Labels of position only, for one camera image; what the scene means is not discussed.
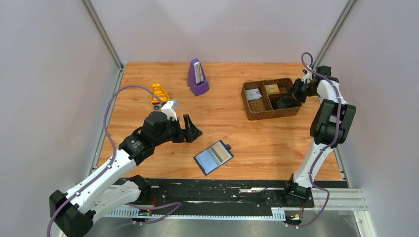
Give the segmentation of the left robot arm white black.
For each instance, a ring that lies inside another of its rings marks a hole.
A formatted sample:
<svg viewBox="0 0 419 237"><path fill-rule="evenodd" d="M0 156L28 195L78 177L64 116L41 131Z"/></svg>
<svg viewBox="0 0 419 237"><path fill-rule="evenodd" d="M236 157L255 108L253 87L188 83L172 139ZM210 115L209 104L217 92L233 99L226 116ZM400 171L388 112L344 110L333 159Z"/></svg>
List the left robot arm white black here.
<svg viewBox="0 0 419 237"><path fill-rule="evenodd" d="M185 127L181 128L178 119L163 112L151 112L143 125L126 137L112 156L86 179L65 192L54 191L49 196L51 220L47 235L50 236L52 224L56 224L68 237L83 237L108 212L134 201L147 203L151 190L140 185L139 175L117 190L109 188L150 157L157 146L166 142L192 143L202 135L189 115L183 118Z"/></svg>

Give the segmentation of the white silver card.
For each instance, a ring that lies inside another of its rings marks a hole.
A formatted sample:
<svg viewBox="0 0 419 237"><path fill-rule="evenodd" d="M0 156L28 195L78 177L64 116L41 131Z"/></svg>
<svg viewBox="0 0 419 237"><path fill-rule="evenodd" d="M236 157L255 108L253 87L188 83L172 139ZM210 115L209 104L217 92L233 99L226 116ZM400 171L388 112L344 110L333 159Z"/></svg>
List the white silver card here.
<svg viewBox="0 0 419 237"><path fill-rule="evenodd" d="M248 101L260 99L262 97L258 88L245 90L245 96Z"/></svg>

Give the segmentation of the yellow gold card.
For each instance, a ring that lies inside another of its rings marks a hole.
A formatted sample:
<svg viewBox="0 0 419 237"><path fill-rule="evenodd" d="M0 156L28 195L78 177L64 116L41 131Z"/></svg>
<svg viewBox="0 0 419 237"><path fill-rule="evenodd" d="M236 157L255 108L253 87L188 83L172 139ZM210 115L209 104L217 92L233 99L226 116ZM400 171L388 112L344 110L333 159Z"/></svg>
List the yellow gold card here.
<svg viewBox="0 0 419 237"><path fill-rule="evenodd" d="M219 163L224 163L232 157L229 151L222 144L215 144L211 146L210 151Z"/></svg>

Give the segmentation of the black card with stripe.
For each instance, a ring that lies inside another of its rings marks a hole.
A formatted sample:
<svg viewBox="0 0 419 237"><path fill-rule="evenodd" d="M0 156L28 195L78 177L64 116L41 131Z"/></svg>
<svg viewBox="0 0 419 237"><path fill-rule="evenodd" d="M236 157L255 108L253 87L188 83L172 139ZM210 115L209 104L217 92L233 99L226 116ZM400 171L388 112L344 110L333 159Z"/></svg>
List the black card with stripe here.
<svg viewBox="0 0 419 237"><path fill-rule="evenodd" d="M271 105L274 110L281 110L281 109L288 108L288 105L284 103L282 100L272 100Z"/></svg>

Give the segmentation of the blue leather card holder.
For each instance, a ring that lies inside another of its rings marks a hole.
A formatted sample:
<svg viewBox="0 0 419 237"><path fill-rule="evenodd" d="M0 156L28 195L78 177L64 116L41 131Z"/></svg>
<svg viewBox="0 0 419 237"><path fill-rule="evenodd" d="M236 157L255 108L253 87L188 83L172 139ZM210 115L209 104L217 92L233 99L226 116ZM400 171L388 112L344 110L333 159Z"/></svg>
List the blue leather card holder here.
<svg viewBox="0 0 419 237"><path fill-rule="evenodd" d="M232 156L229 160L231 160L234 157L234 155L231 152L231 146L229 144L225 144L222 140L219 140L211 146L215 144L222 144L229 151L230 155ZM224 165L227 161L229 161L227 160L224 163L219 163L210 151L211 146L209 146L207 149L203 150L202 152L193 157L199 169L205 176L209 175L210 173Z"/></svg>

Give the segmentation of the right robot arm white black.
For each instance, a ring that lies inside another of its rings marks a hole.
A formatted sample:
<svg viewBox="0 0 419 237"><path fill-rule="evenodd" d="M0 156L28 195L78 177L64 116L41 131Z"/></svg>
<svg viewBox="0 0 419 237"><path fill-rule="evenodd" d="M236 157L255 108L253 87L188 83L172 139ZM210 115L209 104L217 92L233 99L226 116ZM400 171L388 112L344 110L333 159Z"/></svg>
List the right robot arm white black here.
<svg viewBox="0 0 419 237"><path fill-rule="evenodd" d="M288 206L305 203L314 179L326 157L342 144L349 133L356 107L348 104L339 89L339 80L332 77L329 66L307 68L290 91L272 102L275 109L291 109L302 105L307 97L318 96L320 107L310 127L312 142L302 164L287 181L282 201Z"/></svg>

